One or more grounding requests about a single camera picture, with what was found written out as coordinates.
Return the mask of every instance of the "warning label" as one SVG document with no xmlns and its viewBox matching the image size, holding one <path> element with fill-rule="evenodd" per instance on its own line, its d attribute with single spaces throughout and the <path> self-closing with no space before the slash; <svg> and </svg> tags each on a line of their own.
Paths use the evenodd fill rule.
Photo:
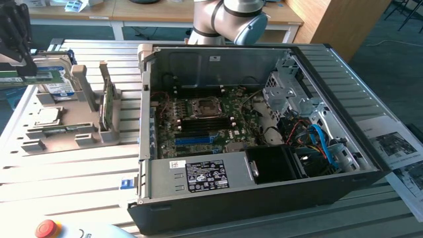
<svg viewBox="0 0 423 238">
<path fill-rule="evenodd" d="M 185 170 L 189 192 L 229 187 L 222 160 L 185 164 Z"/>
</svg>

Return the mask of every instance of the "floor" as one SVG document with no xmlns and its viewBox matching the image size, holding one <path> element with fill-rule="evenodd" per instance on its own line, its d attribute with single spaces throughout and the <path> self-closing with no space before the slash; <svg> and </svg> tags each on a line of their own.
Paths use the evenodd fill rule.
<svg viewBox="0 0 423 238">
<path fill-rule="evenodd" d="M 419 29 L 423 22 L 409 20 L 401 31 L 397 28 L 404 20 L 395 12 L 388 20 L 377 21 L 373 30 L 359 48 L 349 65 L 369 88 L 380 97 L 404 123 L 413 123 L 423 130 L 423 47 L 409 46 L 393 42 L 376 44 L 383 40 L 404 41 L 421 44 L 423 34 Z M 137 28 L 137 31 L 149 36 L 150 40 L 182 41 L 186 38 L 185 28 Z M 33 47 L 45 50 L 52 38 L 113 40 L 110 27 L 92 26 L 38 26 L 32 27 Z M 134 35 L 133 28 L 124 28 L 126 40 L 145 40 Z M 0 90 L 0 132 L 2 132 L 12 110 Z"/>
</svg>

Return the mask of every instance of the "white cable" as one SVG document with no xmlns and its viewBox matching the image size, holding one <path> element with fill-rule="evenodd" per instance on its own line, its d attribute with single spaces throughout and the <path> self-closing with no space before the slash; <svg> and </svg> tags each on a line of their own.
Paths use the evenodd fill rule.
<svg viewBox="0 0 423 238">
<path fill-rule="evenodd" d="M 384 41 L 380 41 L 377 44 L 373 44 L 373 45 L 365 45 L 365 46 L 379 46 L 381 43 L 384 43 L 384 42 L 387 42 L 387 41 L 396 42 L 396 43 L 401 43 L 401 44 L 411 45 L 411 46 L 419 46 L 419 47 L 423 47 L 423 45 L 411 44 L 411 43 L 401 42 L 401 41 L 392 41 L 392 40 L 384 40 Z"/>
</svg>

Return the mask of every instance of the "motherboard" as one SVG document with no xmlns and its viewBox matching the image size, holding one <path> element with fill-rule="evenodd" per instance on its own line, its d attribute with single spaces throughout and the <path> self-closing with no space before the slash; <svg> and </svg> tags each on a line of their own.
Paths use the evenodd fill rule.
<svg viewBox="0 0 423 238">
<path fill-rule="evenodd" d="M 152 92 L 157 159 L 230 153 L 256 146 L 258 115 L 242 87 Z"/>
</svg>

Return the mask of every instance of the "red button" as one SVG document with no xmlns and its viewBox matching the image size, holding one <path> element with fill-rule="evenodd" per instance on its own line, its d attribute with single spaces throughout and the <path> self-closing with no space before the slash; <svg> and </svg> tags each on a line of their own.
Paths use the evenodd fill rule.
<svg viewBox="0 0 423 238">
<path fill-rule="evenodd" d="M 57 229 L 57 224 L 52 220 L 45 220 L 40 223 L 34 231 L 34 236 L 37 238 L 48 238 L 54 234 L 56 229 Z"/>
</svg>

